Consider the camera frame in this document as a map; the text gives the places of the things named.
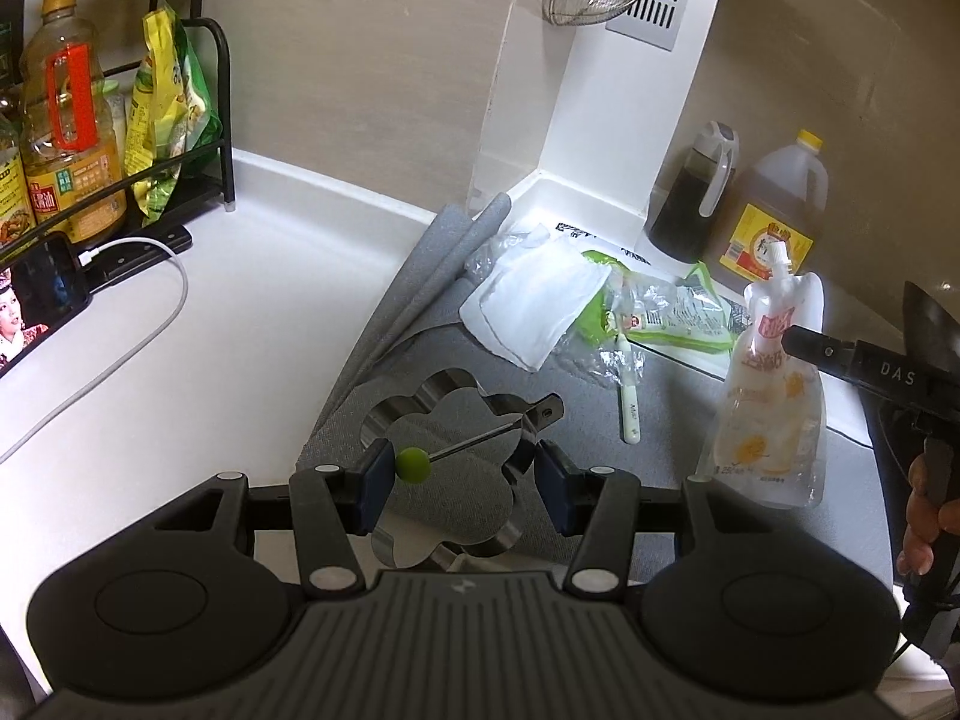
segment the toothbrush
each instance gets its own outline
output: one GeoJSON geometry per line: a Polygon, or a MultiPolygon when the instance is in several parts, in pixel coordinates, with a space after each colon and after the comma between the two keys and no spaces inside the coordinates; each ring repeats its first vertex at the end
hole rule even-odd
{"type": "Polygon", "coordinates": [[[620,362],[620,416],[623,418],[623,440],[640,443],[640,407],[637,405],[637,372],[634,369],[634,348],[623,330],[616,334],[616,350],[620,362]]]}

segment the phone screen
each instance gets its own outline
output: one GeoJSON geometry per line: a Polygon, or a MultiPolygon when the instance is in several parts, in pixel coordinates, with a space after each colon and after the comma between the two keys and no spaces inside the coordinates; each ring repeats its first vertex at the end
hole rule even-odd
{"type": "Polygon", "coordinates": [[[0,269],[0,376],[89,303],[80,265],[62,233],[0,269]]]}

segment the red bottle handle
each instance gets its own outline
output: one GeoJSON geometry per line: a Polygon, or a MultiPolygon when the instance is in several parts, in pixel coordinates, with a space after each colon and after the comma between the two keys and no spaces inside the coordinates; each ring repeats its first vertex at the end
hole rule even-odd
{"type": "Polygon", "coordinates": [[[54,145],[66,151],[86,151],[97,145],[97,122],[93,115],[93,93],[90,90],[90,49],[85,43],[67,46],[47,57],[47,110],[53,127],[54,145]],[[56,65],[65,62],[72,95],[73,121],[76,135],[72,141],[64,137],[59,117],[59,91],[56,88],[56,65]]]}

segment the charging cable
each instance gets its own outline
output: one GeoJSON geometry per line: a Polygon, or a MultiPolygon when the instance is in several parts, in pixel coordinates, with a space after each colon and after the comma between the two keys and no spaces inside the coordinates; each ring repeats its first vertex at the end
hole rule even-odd
{"type": "Polygon", "coordinates": [[[129,362],[130,360],[133,360],[133,357],[136,357],[136,354],[140,352],[144,348],[144,346],[147,346],[147,344],[150,343],[150,341],[152,341],[160,333],[166,330],[170,326],[170,323],[174,319],[176,319],[176,317],[179,316],[179,313],[184,309],[184,303],[186,303],[186,295],[187,295],[187,288],[188,288],[187,278],[186,278],[186,268],[184,267],[184,263],[181,262],[181,258],[176,256],[176,252],[174,252],[174,250],[168,247],[168,245],[162,244],[160,241],[155,241],[153,238],[143,238],[141,236],[134,236],[132,238],[120,238],[116,241],[107,242],[106,244],[102,245],[102,247],[96,247],[90,251],[83,252],[83,254],[80,255],[80,265],[81,266],[89,265],[90,261],[94,257],[96,257],[100,252],[107,251],[109,248],[118,247],[121,244],[148,244],[148,245],[151,245],[152,247],[157,247],[160,250],[163,250],[169,255],[170,262],[172,262],[176,266],[176,269],[181,272],[181,279],[184,281],[184,291],[181,292],[181,299],[179,300],[179,303],[176,305],[176,308],[173,310],[170,316],[167,317],[167,319],[165,319],[162,322],[162,324],[160,324],[160,327],[157,327],[157,329],[155,329],[152,333],[150,333],[149,336],[144,338],[143,341],[138,343],[134,348],[131,348],[131,350],[128,351],[127,354],[125,354],[119,360],[114,362],[113,365],[111,365],[109,368],[104,370],[102,373],[98,374],[97,376],[92,378],[90,381],[88,381],[85,385],[83,385],[80,389],[78,389],[78,391],[74,392],[74,394],[72,394],[68,399],[64,400],[64,402],[62,402],[61,405],[57,406],[54,410],[48,413],[48,415],[42,418],[40,422],[32,426],[32,428],[29,431],[27,431],[27,433],[22,437],[22,439],[18,440],[18,442],[16,442],[10,449],[4,452],[3,455],[0,455],[0,464],[6,463],[6,461],[11,459],[11,457],[14,454],[16,454],[16,452],[18,452],[21,449],[21,447],[25,445],[26,442],[28,442],[35,435],[37,435],[37,433],[43,430],[43,428],[49,425],[54,419],[56,419],[58,416],[64,413],[74,403],[76,403],[81,398],[83,398],[83,396],[90,394],[90,392],[93,392],[95,389],[97,389],[99,385],[102,385],[104,381],[107,381],[107,379],[109,379],[110,376],[114,375],[114,373],[120,370],[120,368],[123,367],[123,365],[126,365],[127,362],[129,362]]]}

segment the backsplash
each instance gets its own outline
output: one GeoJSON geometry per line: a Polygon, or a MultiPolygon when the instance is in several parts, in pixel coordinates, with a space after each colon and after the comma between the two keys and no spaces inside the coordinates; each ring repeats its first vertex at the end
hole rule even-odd
{"type": "Polygon", "coordinates": [[[901,324],[904,279],[960,317],[960,0],[720,0],[656,184],[704,122],[741,165],[824,139],[827,232],[811,269],[901,324]]]}
{"type": "Polygon", "coordinates": [[[431,210],[466,205],[514,0],[205,0],[239,148],[431,210]]]}

